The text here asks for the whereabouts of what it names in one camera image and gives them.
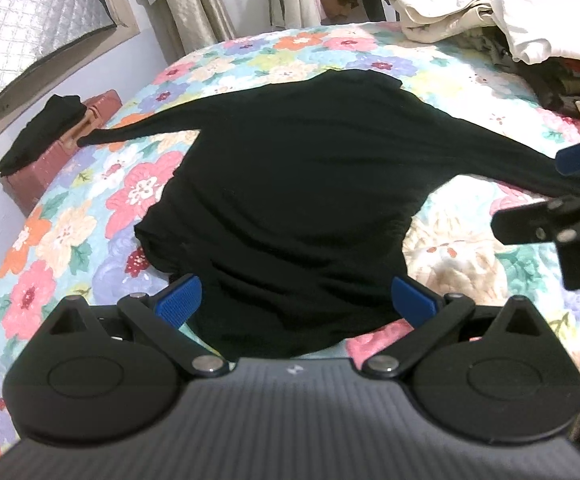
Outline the black long-sleeve sweater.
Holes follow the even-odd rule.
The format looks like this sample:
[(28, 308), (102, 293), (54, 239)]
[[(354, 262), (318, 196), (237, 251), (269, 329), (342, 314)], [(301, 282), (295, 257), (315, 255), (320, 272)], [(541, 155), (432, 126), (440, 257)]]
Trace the black long-sleeve sweater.
[(191, 328), (231, 361), (302, 356), (393, 322), (412, 217), (454, 177), (580, 195), (580, 174), (373, 70), (206, 96), (82, 144), (187, 130), (196, 140), (135, 234), (156, 269), (200, 278)]

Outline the dark clothes pile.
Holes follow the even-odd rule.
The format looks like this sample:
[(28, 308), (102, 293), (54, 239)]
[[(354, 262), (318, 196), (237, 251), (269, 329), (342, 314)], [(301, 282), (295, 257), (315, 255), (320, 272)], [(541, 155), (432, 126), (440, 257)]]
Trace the dark clothes pile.
[(495, 27), (471, 29), (455, 38), (459, 44), (486, 53), (506, 73), (521, 77), (534, 92), (541, 107), (562, 116), (580, 118), (575, 102), (580, 100), (580, 61), (548, 58), (538, 64), (516, 62), (505, 35)]

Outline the folded black clothes on suitcase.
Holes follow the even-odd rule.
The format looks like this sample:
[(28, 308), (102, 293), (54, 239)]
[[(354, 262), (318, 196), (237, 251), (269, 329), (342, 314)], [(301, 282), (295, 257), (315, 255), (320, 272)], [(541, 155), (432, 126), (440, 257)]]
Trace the folded black clothes on suitcase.
[(0, 175), (8, 177), (36, 162), (51, 144), (85, 116), (87, 107), (79, 96), (54, 94), (43, 109), (19, 132), (0, 160)]

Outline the cream jacket pile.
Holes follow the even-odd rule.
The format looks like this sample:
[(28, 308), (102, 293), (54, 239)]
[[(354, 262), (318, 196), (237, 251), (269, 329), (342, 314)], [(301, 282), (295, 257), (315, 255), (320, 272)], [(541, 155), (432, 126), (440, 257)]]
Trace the cream jacket pile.
[(389, 0), (405, 36), (422, 44), (496, 27), (512, 58), (580, 61), (580, 0)]

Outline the red suitcase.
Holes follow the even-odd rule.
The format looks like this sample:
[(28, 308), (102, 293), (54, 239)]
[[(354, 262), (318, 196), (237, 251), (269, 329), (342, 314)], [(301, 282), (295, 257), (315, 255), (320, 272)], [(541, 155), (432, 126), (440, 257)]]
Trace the red suitcase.
[(108, 90), (85, 101), (84, 117), (59, 136), (28, 166), (11, 176), (0, 176), (0, 183), (24, 214), (30, 214), (58, 172), (78, 151), (78, 139), (101, 128), (120, 108), (115, 90)]

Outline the beige curtain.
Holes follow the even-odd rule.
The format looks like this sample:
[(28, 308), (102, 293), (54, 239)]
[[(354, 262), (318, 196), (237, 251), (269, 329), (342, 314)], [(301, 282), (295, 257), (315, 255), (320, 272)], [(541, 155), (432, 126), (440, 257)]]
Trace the beige curtain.
[(166, 62), (237, 37), (222, 0), (145, 0)]

